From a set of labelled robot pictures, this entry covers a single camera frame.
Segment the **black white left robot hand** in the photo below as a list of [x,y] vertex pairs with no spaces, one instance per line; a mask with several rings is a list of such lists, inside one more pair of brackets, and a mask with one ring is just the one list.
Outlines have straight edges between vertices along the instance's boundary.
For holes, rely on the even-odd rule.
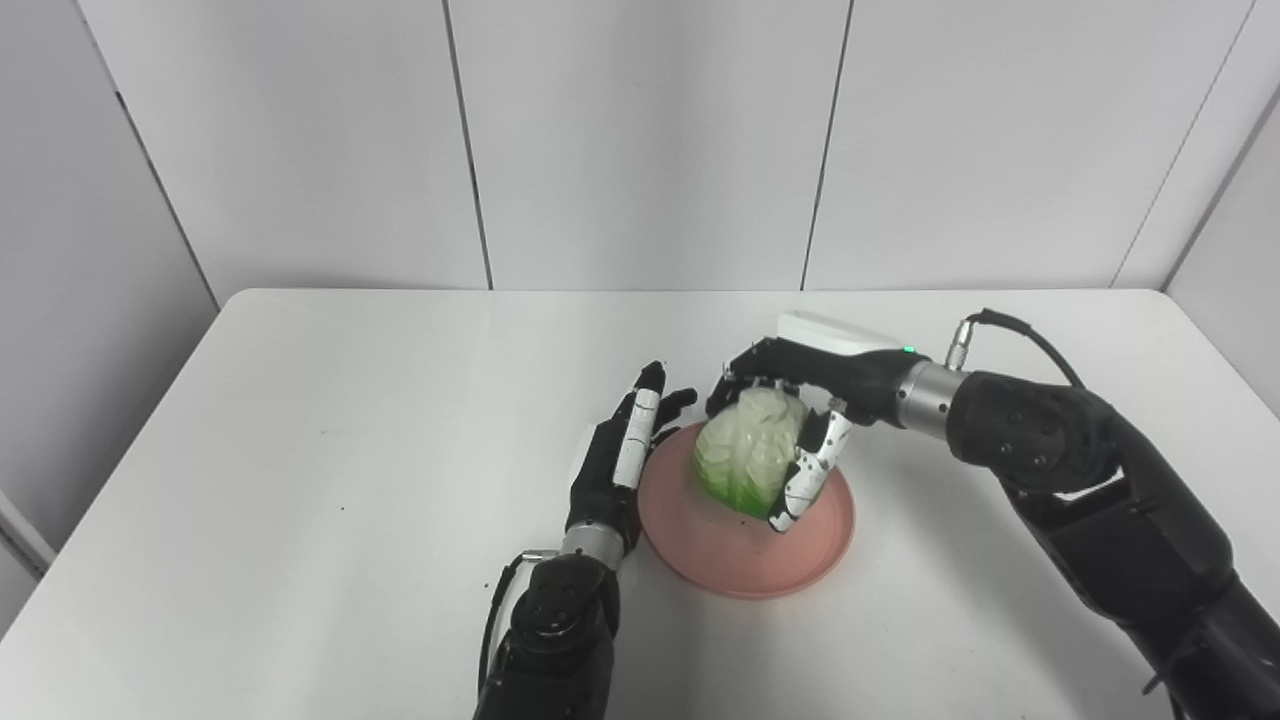
[[646,461],[680,428],[698,400],[692,388],[666,393],[666,365],[646,364],[614,411],[591,433],[570,487],[564,551],[589,553],[617,568],[640,537],[637,491]]

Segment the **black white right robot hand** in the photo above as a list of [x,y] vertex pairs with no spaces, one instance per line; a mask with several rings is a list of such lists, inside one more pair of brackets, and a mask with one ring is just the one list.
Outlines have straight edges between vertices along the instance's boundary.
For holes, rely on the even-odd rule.
[[827,410],[810,410],[803,420],[783,484],[771,496],[765,520],[772,530],[791,530],[813,507],[855,428],[897,424],[899,387],[922,359],[879,332],[792,310],[780,314],[773,334],[724,365],[705,402],[709,418],[754,388],[795,396],[812,386],[829,396]]

